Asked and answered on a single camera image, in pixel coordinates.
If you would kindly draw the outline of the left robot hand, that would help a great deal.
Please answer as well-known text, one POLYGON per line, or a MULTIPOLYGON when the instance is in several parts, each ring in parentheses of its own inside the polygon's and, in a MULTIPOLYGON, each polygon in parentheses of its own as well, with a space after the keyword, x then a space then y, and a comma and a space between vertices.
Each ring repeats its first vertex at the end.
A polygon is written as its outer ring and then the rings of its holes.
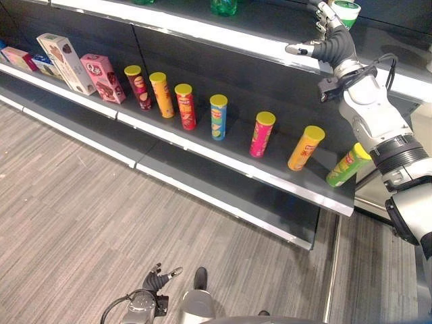
POLYGON ((166 274, 161 274, 161 263, 157 263, 145 277, 142 289, 150 292, 158 292, 169 280, 179 276, 183 269, 183 267, 177 267, 168 271, 166 274))

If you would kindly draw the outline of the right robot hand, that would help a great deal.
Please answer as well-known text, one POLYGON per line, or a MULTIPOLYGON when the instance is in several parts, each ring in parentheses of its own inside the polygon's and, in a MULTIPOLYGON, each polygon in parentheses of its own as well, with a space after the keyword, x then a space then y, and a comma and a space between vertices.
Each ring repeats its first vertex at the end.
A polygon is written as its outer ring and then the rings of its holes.
POLYGON ((333 69, 346 62, 359 65, 351 34, 334 10, 324 1, 309 1, 308 8, 324 23, 325 40, 315 44, 287 45, 286 53, 312 57, 328 63, 333 69))

